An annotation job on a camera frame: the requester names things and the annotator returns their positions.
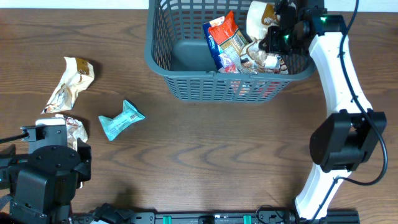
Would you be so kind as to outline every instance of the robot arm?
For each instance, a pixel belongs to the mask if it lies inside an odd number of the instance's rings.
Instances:
[[[76,189],[91,179],[91,147],[81,139],[77,151],[67,147],[62,118],[40,119],[22,131],[28,154],[16,154],[15,145],[0,152],[0,189],[10,189],[10,218],[66,224]]]
[[[338,58],[342,37],[343,34],[341,32],[326,32],[325,35],[322,36],[316,35],[309,48],[310,56],[318,68],[323,92],[325,94],[327,117],[333,113],[339,113],[341,110],[346,110],[347,113],[351,114],[360,113],[360,110],[352,101],[351,93],[348,90],[341,69],[340,59]],[[358,94],[358,100],[363,108],[371,110],[372,106],[363,94],[355,74],[354,66],[349,55],[348,39],[345,39],[344,52],[344,60],[346,62],[349,79],[354,87],[355,93]],[[322,200],[325,198],[333,180],[338,176],[348,177],[350,174],[351,171],[346,169],[331,170],[329,173],[326,173],[322,171],[320,165],[314,163],[304,189],[295,199],[298,215],[308,220],[312,219],[319,205],[322,203]],[[342,182],[343,181],[339,181],[335,185],[316,219],[323,218],[327,215],[329,203]]]
[[[329,203],[342,183],[335,181],[336,178],[347,178],[360,163],[366,162],[378,138],[353,101],[343,73],[340,62],[340,44],[346,31],[343,17],[328,15],[326,9],[315,7],[306,9],[298,19],[300,21],[290,28],[289,25],[273,28],[273,34],[278,37],[269,35],[265,43],[270,52],[307,49],[317,66],[326,98],[327,119],[310,140],[312,170],[304,189],[295,199],[296,217],[305,222],[326,217]],[[348,38],[345,38],[343,52],[349,81],[359,104],[382,133],[386,117],[383,112],[373,112],[359,85],[349,54]]]

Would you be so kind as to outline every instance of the snack bag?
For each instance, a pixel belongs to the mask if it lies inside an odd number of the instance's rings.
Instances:
[[[137,109],[130,104],[127,100],[123,101],[123,112],[117,115],[115,118],[107,118],[99,116],[102,128],[105,131],[106,137],[110,141],[116,138],[124,129],[130,126],[132,123],[140,121],[145,118],[144,115],[140,114]]]
[[[63,118],[66,122],[68,147],[77,151],[78,138],[80,138],[83,142],[87,142],[88,135],[81,121],[62,114],[56,114],[55,117]]]
[[[241,81],[231,81],[231,84],[229,85],[229,89],[233,90],[233,92],[236,93],[238,91],[240,84],[241,84]],[[244,96],[249,92],[250,92],[250,85],[242,85],[241,91],[239,92],[239,96]]]
[[[253,41],[261,40],[267,35],[268,27],[279,25],[279,19],[274,12],[274,3],[253,1],[246,19],[246,32]]]
[[[247,44],[241,52],[241,63],[252,73],[289,74],[287,66],[279,54],[267,53],[259,49],[260,40]]]
[[[214,41],[213,36],[209,34],[208,29],[210,27],[219,26],[225,20],[225,16],[221,16],[217,19],[213,19],[210,22],[204,23],[203,30],[205,31],[205,36],[207,40],[207,45],[209,46],[211,56],[213,57],[214,63],[216,64],[217,70],[221,73],[239,73],[232,60],[223,53],[223,49]]]
[[[240,72],[250,73],[250,70],[242,67],[241,59],[239,58],[243,47],[248,44],[248,42],[236,25],[232,11],[225,17],[222,25],[209,27],[208,32],[223,49],[223,53],[232,60]]]
[[[86,90],[94,80],[93,66],[86,60],[70,57],[64,59],[67,68],[42,114],[71,110],[79,92]]]

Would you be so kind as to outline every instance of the gray plastic basket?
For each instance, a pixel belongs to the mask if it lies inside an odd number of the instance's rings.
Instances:
[[[283,55],[288,75],[218,73],[202,24],[230,10],[245,30],[251,1],[149,0],[145,60],[164,77],[170,91],[187,101],[264,102],[291,81],[308,78],[315,66],[309,55]]]

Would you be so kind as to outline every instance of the label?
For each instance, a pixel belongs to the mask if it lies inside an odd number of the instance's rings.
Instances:
[[[88,68],[88,62],[81,58],[76,58],[77,71],[82,75],[90,74],[90,69]]]
[[[233,41],[236,42],[236,44],[238,45],[238,47],[240,49],[242,49],[245,46],[245,43],[243,42],[243,40],[240,38],[239,35],[235,34],[232,36]]]
[[[274,13],[274,6],[271,4],[267,4],[266,9],[261,17],[261,23],[269,26],[275,22],[278,22],[278,18]]]
[[[131,121],[134,121],[134,119],[136,119],[138,117],[138,115],[136,113],[134,113],[133,115],[130,116]]]
[[[275,56],[268,56],[266,58],[265,63],[266,64],[265,64],[264,68],[271,68],[272,69],[272,68],[276,68],[276,66],[278,66],[279,60]]]
[[[235,48],[232,45],[225,48],[224,53],[228,55],[228,57],[232,60],[232,62],[241,73],[249,73],[248,69],[242,67],[241,58],[239,57],[238,53],[235,51]]]

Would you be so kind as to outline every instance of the wooden table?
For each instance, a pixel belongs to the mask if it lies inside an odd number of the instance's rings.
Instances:
[[[63,56],[87,58],[95,81],[65,113],[84,122],[93,150],[92,179],[77,191],[75,212],[104,202],[159,212],[291,206],[311,169],[309,137],[326,116],[318,74],[264,104],[184,103],[146,66],[146,22],[147,11],[0,10],[0,136],[49,117],[40,112]],[[385,179],[374,187],[343,183],[331,204],[357,209],[362,223],[398,222],[397,35],[398,14],[382,13],[359,13],[350,33],[362,88],[388,119]],[[98,116],[116,116],[124,99],[146,119],[110,142]],[[17,148],[27,152],[26,144]],[[352,177],[375,178],[381,158],[377,146]]]

